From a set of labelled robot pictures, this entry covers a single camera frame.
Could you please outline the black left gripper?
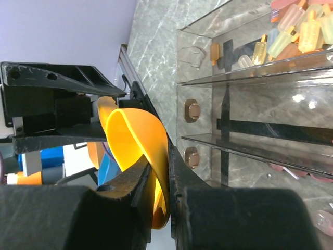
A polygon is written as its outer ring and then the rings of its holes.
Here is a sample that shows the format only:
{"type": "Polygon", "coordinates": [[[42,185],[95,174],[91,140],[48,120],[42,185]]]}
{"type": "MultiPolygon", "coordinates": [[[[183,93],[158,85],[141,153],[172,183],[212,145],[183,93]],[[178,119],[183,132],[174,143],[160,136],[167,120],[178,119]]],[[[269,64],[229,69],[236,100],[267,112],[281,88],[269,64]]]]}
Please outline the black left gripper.
{"type": "Polygon", "coordinates": [[[26,62],[1,63],[1,137],[12,138],[16,154],[78,144],[104,142],[102,126],[94,122],[86,94],[125,96],[96,67],[26,62]]]}

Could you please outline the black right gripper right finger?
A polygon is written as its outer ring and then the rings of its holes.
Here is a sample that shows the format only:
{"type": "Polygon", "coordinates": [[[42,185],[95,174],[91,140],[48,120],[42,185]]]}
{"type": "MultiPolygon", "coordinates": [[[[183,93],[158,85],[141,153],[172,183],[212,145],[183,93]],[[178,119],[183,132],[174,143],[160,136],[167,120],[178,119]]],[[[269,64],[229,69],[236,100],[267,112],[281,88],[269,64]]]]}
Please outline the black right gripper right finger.
{"type": "Polygon", "coordinates": [[[321,249],[288,189],[211,187],[169,145],[171,234],[177,249],[321,249]]]}

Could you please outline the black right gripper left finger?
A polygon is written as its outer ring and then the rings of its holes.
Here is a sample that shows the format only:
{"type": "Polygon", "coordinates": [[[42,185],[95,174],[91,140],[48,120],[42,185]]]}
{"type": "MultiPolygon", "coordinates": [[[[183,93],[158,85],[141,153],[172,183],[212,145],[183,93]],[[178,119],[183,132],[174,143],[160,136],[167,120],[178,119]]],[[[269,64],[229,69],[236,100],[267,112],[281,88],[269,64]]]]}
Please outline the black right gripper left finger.
{"type": "Polygon", "coordinates": [[[93,190],[1,186],[1,249],[145,249],[151,240],[152,169],[145,157],[93,190]]]}

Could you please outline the yellow plastic scoop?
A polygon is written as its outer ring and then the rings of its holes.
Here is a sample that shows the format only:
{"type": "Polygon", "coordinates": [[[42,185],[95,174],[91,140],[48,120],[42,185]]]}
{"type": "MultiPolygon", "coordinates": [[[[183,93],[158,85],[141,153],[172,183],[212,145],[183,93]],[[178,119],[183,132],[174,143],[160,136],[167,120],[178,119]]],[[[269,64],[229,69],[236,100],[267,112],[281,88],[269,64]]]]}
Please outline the yellow plastic scoop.
{"type": "Polygon", "coordinates": [[[100,124],[111,153],[125,171],[142,156],[155,175],[152,228],[163,228],[170,216],[168,136],[162,122],[138,108],[119,108],[112,97],[97,100],[100,124]]]}

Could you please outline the clear candy drawer box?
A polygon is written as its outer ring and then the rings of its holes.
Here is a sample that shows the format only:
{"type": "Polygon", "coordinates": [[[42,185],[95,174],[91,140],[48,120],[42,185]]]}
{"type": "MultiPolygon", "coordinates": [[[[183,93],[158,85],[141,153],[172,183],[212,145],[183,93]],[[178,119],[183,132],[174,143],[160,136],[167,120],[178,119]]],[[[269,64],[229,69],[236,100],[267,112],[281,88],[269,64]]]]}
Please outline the clear candy drawer box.
{"type": "Polygon", "coordinates": [[[177,146],[214,188],[286,188],[332,236],[332,1],[227,1],[177,32],[177,146]]]}

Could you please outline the aluminium frame rail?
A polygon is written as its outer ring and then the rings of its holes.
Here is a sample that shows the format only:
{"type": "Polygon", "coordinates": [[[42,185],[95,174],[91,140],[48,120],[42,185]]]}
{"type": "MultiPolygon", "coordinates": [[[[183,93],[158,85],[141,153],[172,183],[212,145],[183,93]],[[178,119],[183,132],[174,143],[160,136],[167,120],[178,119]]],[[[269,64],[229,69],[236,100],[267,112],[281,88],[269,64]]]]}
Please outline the aluminium frame rail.
{"type": "Polygon", "coordinates": [[[127,99],[138,99],[146,95],[142,82],[135,71],[135,68],[127,54],[127,45],[122,44],[120,47],[119,60],[121,69],[121,79],[125,84],[124,91],[127,93],[127,99]]]}

